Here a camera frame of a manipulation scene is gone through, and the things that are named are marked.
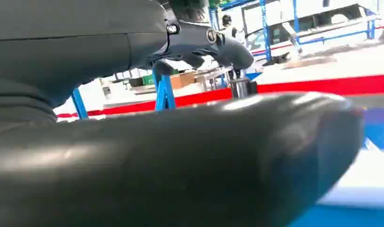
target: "red stripe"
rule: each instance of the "red stripe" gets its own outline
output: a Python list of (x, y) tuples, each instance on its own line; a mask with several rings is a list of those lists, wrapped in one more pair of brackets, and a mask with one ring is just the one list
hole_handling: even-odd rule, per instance
[[(293, 45), (288, 44), (288, 45), (284, 45), (284, 46), (278, 46), (278, 47), (271, 48), (271, 50), (273, 51), (273, 50), (281, 49), (281, 48), (288, 47), (288, 46), (293, 46)], [(252, 52), (252, 54), (264, 53), (264, 52), (265, 52), (265, 50), (260, 50), (260, 51)]]
[[(384, 75), (366, 76), (356, 78), (326, 79), (301, 81), (292, 83), (265, 84), (257, 86), (258, 92), (293, 92), (293, 91), (318, 91), (333, 93), (341, 96), (360, 96), (384, 94)], [(195, 95), (175, 98), (177, 107), (203, 104), (211, 101), (220, 101), (231, 98), (230, 89), (209, 91)], [(127, 114), (134, 112), (152, 111), (155, 102), (145, 102), (135, 105), (126, 105), (105, 110), (89, 111), (89, 116)], [(77, 117), (76, 113), (59, 114), (60, 118)]]
[(259, 85), (259, 93), (318, 91), (341, 96), (384, 94), (384, 75)]

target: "bolt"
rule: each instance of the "bolt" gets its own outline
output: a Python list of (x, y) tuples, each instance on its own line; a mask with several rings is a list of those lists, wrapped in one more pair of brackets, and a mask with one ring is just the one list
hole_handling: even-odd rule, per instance
[(168, 25), (167, 31), (170, 34), (176, 34), (176, 33), (178, 33), (178, 27), (176, 25)]
[(207, 40), (212, 44), (217, 41), (217, 35), (215, 31), (211, 28), (207, 30)]

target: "blue floor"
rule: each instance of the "blue floor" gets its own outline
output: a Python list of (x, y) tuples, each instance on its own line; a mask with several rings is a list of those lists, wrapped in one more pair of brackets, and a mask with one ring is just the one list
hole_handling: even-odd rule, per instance
[[(365, 138), (384, 151), (384, 109), (365, 112)], [(384, 227), (384, 209), (314, 206), (291, 227)]]

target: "blue work stand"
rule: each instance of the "blue work stand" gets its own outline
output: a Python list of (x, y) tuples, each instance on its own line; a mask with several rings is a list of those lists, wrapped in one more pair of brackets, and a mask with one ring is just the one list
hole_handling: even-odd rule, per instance
[(74, 103), (74, 106), (77, 110), (79, 119), (87, 119), (89, 118), (85, 104), (83, 103), (82, 96), (80, 95), (79, 89), (75, 88), (75, 90), (72, 92), (72, 101)]
[(157, 91), (155, 110), (175, 109), (175, 97), (169, 75), (162, 75), (153, 70), (153, 80)]

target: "cardboard box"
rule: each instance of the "cardboard box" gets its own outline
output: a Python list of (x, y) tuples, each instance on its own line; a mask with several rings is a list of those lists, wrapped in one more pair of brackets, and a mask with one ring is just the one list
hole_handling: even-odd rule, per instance
[(186, 72), (171, 76), (172, 89), (179, 89), (195, 83), (195, 73)]

